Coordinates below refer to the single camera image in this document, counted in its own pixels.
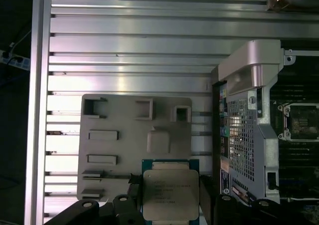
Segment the perforated metal grille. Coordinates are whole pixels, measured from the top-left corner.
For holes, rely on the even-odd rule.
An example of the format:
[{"label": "perforated metal grille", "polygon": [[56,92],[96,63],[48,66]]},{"label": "perforated metal grille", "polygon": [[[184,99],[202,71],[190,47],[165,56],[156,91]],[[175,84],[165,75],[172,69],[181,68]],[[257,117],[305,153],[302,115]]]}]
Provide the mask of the perforated metal grille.
[{"label": "perforated metal grille", "polygon": [[254,181],[253,112],[248,100],[228,102],[230,167]]},{"label": "perforated metal grille", "polygon": [[245,186],[243,183],[241,183],[240,181],[238,181],[237,179],[233,179],[233,181],[238,184],[240,187],[242,187],[244,190],[248,191],[248,187]]}]

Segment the black cable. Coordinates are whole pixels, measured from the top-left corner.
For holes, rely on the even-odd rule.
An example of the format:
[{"label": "black cable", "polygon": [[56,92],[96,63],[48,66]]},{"label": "black cable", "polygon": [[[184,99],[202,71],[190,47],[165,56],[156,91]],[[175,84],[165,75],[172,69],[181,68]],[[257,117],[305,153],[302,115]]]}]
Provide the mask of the black cable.
[{"label": "black cable", "polygon": [[13,61],[14,59],[17,60],[19,63],[21,63],[23,61],[22,57],[16,56],[16,57],[10,58],[10,60],[8,61],[8,63],[6,65],[7,66],[10,65],[11,61]]},{"label": "black cable", "polygon": [[12,189],[12,188],[15,188],[16,186],[21,184],[18,180],[10,178],[10,177],[7,177],[7,176],[4,176],[4,175],[0,175],[0,179],[4,179],[4,180],[7,180],[7,181],[10,181],[10,182],[14,183],[14,185],[8,186],[8,187],[5,187],[5,188],[0,188],[0,190]]},{"label": "black cable", "polygon": [[10,73],[9,73],[8,68],[9,68],[9,65],[10,65],[11,61],[13,61],[13,60],[17,60],[19,63],[21,63],[21,62],[23,61],[23,58],[22,58],[22,57],[19,57],[19,56],[12,57],[12,58],[10,58],[9,61],[6,63],[5,68],[4,68],[4,78],[7,79],[7,80],[8,80],[8,79],[11,79],[11,76],[10,76]]}]

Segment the rectangular cutout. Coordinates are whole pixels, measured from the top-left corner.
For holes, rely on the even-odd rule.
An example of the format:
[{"label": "rectangular cutout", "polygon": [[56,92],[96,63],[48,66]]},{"label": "rectangular cutout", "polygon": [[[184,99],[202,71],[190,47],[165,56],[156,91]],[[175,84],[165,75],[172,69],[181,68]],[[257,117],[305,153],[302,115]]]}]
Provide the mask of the rectangular cutout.
[{"label": "rectangular cutout", "polygon": [[116,165],[117,156],[88,155],[88,163],[102,163],[102,164],[108,164],[108,165]]},{"label": "rectangular cutout", "polygon": [[88,139],[116,141],[119,139],[118,135],[118,131],[90,130]]},{"label": "rectangular cutout", "polygon": [[153,99],[136,100],[137,120],[153,120]]},{"label": "rectangular cutout", "polygon": [[99,198],[103,194],[103,189],[85,189],[82,191],[81,195],[83,197],[89,198]]},{"label": "rectangular cutout", "polygon": [[84,177],[100,178],[103,175],[103,170],[93,171],[85,170],[82,175]]},{"label": "rectangular cutout", "polygon": [[175,106],[172,115],[173,122],[191,122],[191,107]]},{"label": "rectangular cutout", "polygon": [[106,118],[107,99],[85,99],[83,115],[89,118]]},{"label": "rectangular cutout", "polygon": [[181,122],[187,121],[187,109],[186,108],[177,108],[176,120],[181,121]]}]

